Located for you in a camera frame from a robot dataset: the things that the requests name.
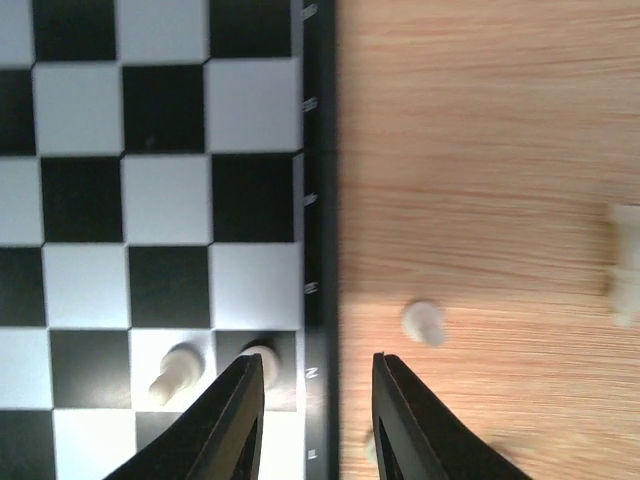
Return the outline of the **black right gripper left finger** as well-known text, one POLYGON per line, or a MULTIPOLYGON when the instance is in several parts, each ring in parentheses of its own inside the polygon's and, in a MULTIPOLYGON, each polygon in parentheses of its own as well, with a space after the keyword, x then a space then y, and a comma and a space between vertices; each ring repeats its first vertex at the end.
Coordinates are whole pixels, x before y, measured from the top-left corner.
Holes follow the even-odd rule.
POLYGON ((237 357, 163 434, 111 480, 256 480, 264 420, 258 354, 237 357))

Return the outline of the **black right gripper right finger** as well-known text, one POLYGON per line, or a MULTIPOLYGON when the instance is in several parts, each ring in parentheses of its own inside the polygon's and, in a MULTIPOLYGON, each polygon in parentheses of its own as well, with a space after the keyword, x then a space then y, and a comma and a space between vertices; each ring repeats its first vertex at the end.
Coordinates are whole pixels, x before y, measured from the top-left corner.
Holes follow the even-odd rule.
POLYGON ((382 479, 530 478, 468 429, 396 355, 373 355, 372 420, 382 479))

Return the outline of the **white pawn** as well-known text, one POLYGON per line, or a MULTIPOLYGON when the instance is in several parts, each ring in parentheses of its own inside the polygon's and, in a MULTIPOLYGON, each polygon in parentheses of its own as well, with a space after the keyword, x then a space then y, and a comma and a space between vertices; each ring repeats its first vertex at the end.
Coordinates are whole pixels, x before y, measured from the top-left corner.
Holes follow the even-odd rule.
POLYGON ((259 355, 262 361, 264 388, 270 390, 278 381, 280 374, 280 359, 274 347, 264 342, 247 345, 241 356, 259 355))
POLYGON ((169 350, 160 362, 160 373, 148 389, 150 398, 164 406, 182 390, 193 387, 203 375, 205 362, 191 343, 181 343, 169 350))
POLYGON ((404 309, 402 325, 413 341, 438 347, 445 341, 443 311, 433 303, 416 301, 404 309))

